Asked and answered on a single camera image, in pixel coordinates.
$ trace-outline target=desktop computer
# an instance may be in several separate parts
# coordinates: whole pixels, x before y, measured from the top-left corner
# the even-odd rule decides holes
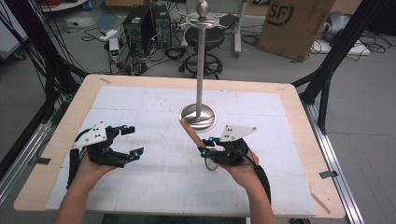
[[[159,49],[172,47],[171,18],[165,4],[157,4],[151,7],[154,27],[157,33],[156,40]]]
[[[155,36],[150,7],[134,5],[122,26],[128,45],[131,50],[136,50],[133,55],[147,57],[149,55],[149,41]]]

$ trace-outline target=black wrist strap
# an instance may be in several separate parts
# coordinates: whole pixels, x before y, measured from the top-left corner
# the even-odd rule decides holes
[[[264,187],[265,193],[267,194],[268,201],[271,203],[271,188],[267,174],[264,172],[264,169],[262,169],[260,165],[256,165],[254,167],[254,171],[256,172],[256,175],[259,177],[260,182],[262,182],[262,186]]]

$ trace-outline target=human hand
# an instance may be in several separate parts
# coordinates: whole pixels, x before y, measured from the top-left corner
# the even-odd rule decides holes
[[[84,153],[71,187],[78,186],[79,189],[91,191],[102,176],[114,169],[114,166],[99,165],[90,161],[88,152]]]
[[[247,155],[257,164],[259,165],[259,158],[256,156],[254,152],[249,150]],[[250,188],[254,188],[257,183],[260,183],[260,179],[257,177],[256,172],[254,171],[253,165],[251,165],[247,161],[243,161],[241,164],[236,166],[227,166],[220,165],[220,167],[224,168],[230,175],[233,177],[233,180],[240,185],[242,188],[248,190]]]

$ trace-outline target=metal rail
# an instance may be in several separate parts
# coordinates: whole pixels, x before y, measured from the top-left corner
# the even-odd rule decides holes
[[[344,208],[346,209],[346,215],[348,216],[350,223],[363,224],[364,221],[361,217],[361,212],[347,184],[347,180],[341,169],[341,165],[335,156],[334,150],[332,149],[330,139],[326,134],[322,133],[318,125],[318,111],[315,108],[315,105],[303,103],[303,106],[306,115],[308,116],[309,122],[311,123],[312,130],[314,131],[318,140],[323,158],[328,165],[329,171],[335,171],[338,174],[338,176],[333,177],[332,180],[338,190],[338,194],[340,195]]]

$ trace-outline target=floor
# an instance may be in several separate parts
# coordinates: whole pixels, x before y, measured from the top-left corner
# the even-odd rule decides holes
[[[80,8],[56,14],[58,20],[74,15]],[[108,13],[104,7],[90,12],[97,20]],[[118,28],[125,12],[118,15],[113,27]],[[244,29],[260,31],[262,17],[248,16]],[[108,72],[108,56],[104,43],[82,41],[84,30],[63,33],[64,41],[76,60],[90,73]],[[394,36],[389,37],[396,44]],[[276,56],[242,44],[242,53],[233,55],[233,37],[227,37],[219,49],[212,51],[223,62],[223,80],[291,83],[315,71],[326,55],[310,54],[303,63]],[[161,59],[162,52],[152,57]],[[327,132],[332,147],[341,163],[347,183],[361,211],[365,223],[393,223],[396,218],[396,48],[385,53],[372,52],[358,61],[345,59],[336,70],[330,91],[327,116]],[[148,66],[155,62],[147,61]],[[184,77],[179,73],[180,62],[169,61],[157,64],[142,76]],[[24,127],[44,102],[39,79],[29,59],[19,61],[8,59],[0,62],[0,159],[12,147]],[[33,169],[28,165],[0,206],[1,223],[48,223],[54,213],[19,212],[13,209],[13,202],[24,181]],[[289,223],[280,218],[279,223]],[[343,219],[311,219],[311,223],[348,223]],[[105,223],[102,214],[88,214],[86,223]]]

